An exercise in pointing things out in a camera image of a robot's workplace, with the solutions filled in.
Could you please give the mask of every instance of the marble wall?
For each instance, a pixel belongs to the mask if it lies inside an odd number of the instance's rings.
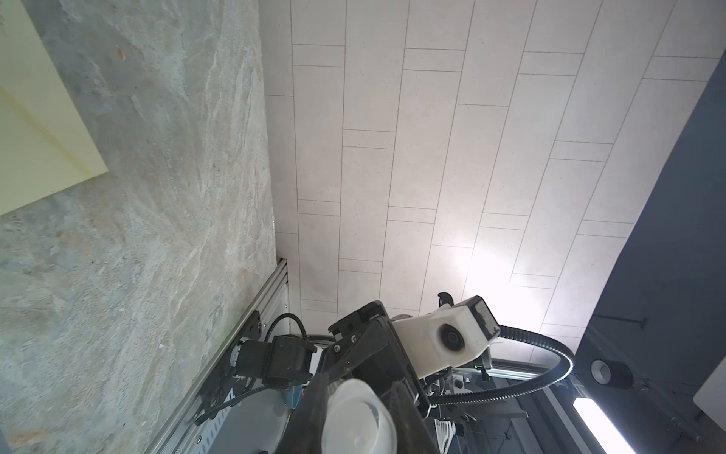
[[[143,453],[275,266],[257,1],[24,4],[109,172],[0,216],[0,427]]]

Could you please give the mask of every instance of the black cable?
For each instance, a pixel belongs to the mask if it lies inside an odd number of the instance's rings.
[[[575,366],[575,356],[566,345],[556,341],[555,339],[543,336],[542,334],[532,333],[531,331],[521,330],[519,328],[512,328],[511,326],[502,326],[502,332],[499,334],[499,337],[549,350],[560,357],[560,362],[554,368],[549,369],[540,376],[505,386],[504,388],[487,389],[485,391],[470,392],[466,394],[431,396],[428,398],[429,401],[434,405],[456,405],[491,402],[492,400],[519,397],[529,394],[530,392],[539,391],[542,388],[546,388],[549,385],[557,383],[568,376]]]
[[[295,323],[298,324],[298,328],[300,328],[300,334],[303,335],[304,340],[308,340],[308,333],[305,332],[305,327],[303,326],[303,321],[300,320],[300,318],[295,314],[282,314],[278,318],[274,319],[272,323],[270,323],[270,327],[267,330],[267,334],[265,334],[265,342],[267,342],[268,339],[270,339],[270,334],[272,334],[272,330],[274,330],[274,327],[277,325],[277,323],[280,322],[280,320],[285,318],[291,318],[295,321]]]
[[[252,391],[247,391],[242,393],[241,395],[235,397],[234,399],[227,400],[226,402],[222,402],[219,405],[215,405],[212,408],[209,409],[208,412],[202,414],[199,418],[194,420],[194,424],[197,426],[200,426],[204,421],[207,421],[209,418],[214,416],[215,414],[219,413],[220,411],[224,410],[227,407],[231,407],[233,405],[236,405],[240,403],[243,399],[246,399],[247,397],[257,394],[260,391],[264,391],[267,389],[267,386],[260,386],[259,388],[255,388]]]

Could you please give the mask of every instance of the tiled ceiling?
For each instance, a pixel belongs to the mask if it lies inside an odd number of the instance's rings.
[[[278,255],[318,333],[446,291],[576,349],[726,47],[723,0],[259,6]]]

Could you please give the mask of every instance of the yellow panel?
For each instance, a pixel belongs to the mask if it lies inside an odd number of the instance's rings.
[[[107,171],[20,0],[0,14],[0,214]]]

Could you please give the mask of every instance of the fluorescent light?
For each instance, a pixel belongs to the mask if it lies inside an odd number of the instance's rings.
[[[592,399],[578,397],[572,404],[607,454],[635,454],[617,427]]]

